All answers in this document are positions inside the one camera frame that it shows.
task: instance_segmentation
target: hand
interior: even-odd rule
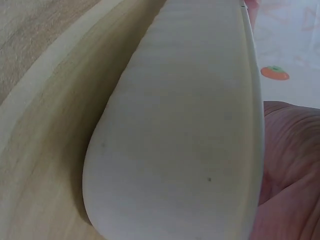
[[[320,240],[320,110],[265,102],[265,159],[250,240]]]
[[[260,0],[244,0],[245,4],[248,6],[248,13],[251,22],[252,29],[254,28],[258,10],[259,10],[259,2]]]

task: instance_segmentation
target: white plastic object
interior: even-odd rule
[[[91,138],[88,217],[108,240],[247,240],[263,138],[243,2],[168,0]]]

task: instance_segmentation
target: wood grain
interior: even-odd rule
[[[71,31],[77,22],[86,25],[101,14],[101,6],[116,2],[85,34],[77,36]],[[1,64],[14,62],[11,57],[25,43],[28,48],[39,49],[27,50],[33,57],[26,55],[27,60],[22,63],[7,66],[4,80],[1,77],[1,84],[6,82],[8,89],[15,85],[0,105],[1,240],[102,239],[90,225],[82,200],[86,149],[122,71],[163,3],[164,0],[102,0],[65,32],[73,20],[52,30],[49,38],[46,30],[37,31],[36,35],[43,35],[34,36],[30,44],[21,39],[10,40],[19,38],[19,31],[5,39],[2,46],[11,41],[18,48],[14,54],[6,55],[9,60]],[[43,14],[35,20],[37,23],[46,18]],[[33,33],[34,27],[23,29],[27,35]],[[51,45],[54,47],[45,47],[56,37]],[[74,47],[69,50],[66,46],[73,41]],[[14,68],[21,72],[12,76]]]
[[[41,53],[99,0],[13,2],[0,17],[0,104]]]

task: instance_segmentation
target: finger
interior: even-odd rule
[[[308,175],[259,206],[250,240],[320,239],[319,184]]]
[[[291,106],[293,105],[283,101],[264,101],[263,102],[264,116],[266,117],[270,113],[273,113],[280,109],[284,109]]]

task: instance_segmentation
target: wooden bowl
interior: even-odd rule
[[[4,5],[1,240],[103,239],[83,205],[86,149],[122,71],[165,0],[96,2]]]

